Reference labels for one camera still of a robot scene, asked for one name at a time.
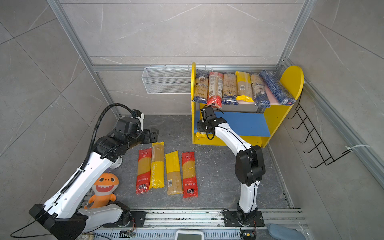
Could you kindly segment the dark blue end spaghetti bag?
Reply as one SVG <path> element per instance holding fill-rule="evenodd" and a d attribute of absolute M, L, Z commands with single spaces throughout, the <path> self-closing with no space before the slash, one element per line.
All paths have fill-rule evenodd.
<path fill-rule="evenodd" d="M 231 73 L 223 74 L 223 105 L 238 105 L 237 76 Z"/>

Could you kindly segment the blue Sankara spaghetti bag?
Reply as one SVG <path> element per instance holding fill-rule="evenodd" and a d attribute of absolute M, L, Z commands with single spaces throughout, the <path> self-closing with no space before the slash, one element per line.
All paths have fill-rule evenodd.
<path fill-rule="evenodd" d="M 196 70 L 193 102 L 206 104 L 208 101 L 209 71 Z"/>

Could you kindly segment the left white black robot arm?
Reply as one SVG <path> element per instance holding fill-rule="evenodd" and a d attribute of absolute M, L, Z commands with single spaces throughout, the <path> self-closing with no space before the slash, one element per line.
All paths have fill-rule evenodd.
<path fill-rule="evenodd" d="M 155 143 L 158 135 L 155 128 L 143 128 L 142 117 L 119 119 L 108 135 L 91 143 L 90 156 L 66 184 L 44 204 L 33 205 L 29 214 L 58 240 L 74 240 L 105 224 L 128 225 L 130 208 L 119 201 L 107 200 L 106 206 L 88 209 L 81 209 L 80 204 L 95 182 L 113 190 L 113 181 L 102 174 L 110 167 L 119 167 L 127 150 Z"/>

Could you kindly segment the red label spaghetti bag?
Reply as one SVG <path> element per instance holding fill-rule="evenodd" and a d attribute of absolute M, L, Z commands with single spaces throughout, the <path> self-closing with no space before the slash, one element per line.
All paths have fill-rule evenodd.
<path fill-rule="evenodd" d="M 222 95 L 223 74 L 218 72 L 210 72 L 207 104 L 220 109 L 222 107 Z"/>

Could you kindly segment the blue trim spaghetti bag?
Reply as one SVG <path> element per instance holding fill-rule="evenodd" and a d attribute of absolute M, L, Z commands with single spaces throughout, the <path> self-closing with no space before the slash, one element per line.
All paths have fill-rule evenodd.
<path fill-rule="evenodd" d="M 250 78 L 255 105 L 261 108 L 269 108 L 271 104 L 265 90 L 264 80 L 254 72 L 250 73 Z"/>

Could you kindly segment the yellow Pastatime spaghetti bag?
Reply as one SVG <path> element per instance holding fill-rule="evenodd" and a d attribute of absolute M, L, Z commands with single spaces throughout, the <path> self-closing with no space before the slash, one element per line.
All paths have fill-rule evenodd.
<path fill-rule="evenodd" d="M 207 134 L 206 134 L 206 133 L 202 133 L 202 132 L 197 132 L 197 133 L 195 134 L 195 136 L 196 136 L 197 138 L 207 138 Z"/>

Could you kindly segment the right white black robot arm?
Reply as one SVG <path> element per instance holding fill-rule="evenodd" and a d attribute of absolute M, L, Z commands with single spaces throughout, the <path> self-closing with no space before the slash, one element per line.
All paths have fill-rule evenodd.
<path fill-rule="evenodd" d="M 241 183 L 236 215 L 241 225 L 248 226 L 260 216 L 257 193 L 266 173 L 263 151 L 260 146 L 252 146 L 235 133 L 224 118 L 216 116 L 213 107 L 203 107 L 201 114 L 197 130 L 221 139 L 236 157 L 235 174 Z"/>

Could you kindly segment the blue Barilla spaghetti box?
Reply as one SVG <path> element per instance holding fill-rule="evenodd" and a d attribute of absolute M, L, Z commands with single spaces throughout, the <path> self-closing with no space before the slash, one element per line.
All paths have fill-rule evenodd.
<path fill-rule="evenodd" d="M 259 76 L 263 78 L 280 105 L 292 106 L 296 102 L 292 94 L 283 86 L 283 84 L 272 72 L 262 70 L 259 73 Z"/>

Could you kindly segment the yellow end spaghetti bag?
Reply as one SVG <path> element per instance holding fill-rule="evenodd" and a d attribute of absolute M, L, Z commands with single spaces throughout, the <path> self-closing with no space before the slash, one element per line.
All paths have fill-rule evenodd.
<path fill-rule="evenodd" d="M 251 76 L 246 72 L 236 71 L 237 76 L 237 101 L 243 101 L 246 103 L 253 103 L 253 92 L 251 84 Z"/>

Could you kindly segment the thin red spaghetti bag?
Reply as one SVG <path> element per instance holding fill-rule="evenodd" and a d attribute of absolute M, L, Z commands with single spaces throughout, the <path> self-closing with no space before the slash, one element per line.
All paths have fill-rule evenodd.
<path fill-rule="evenodd" d="M 182 152 L 183 198 L 198 196 L 195 152 Z"/>

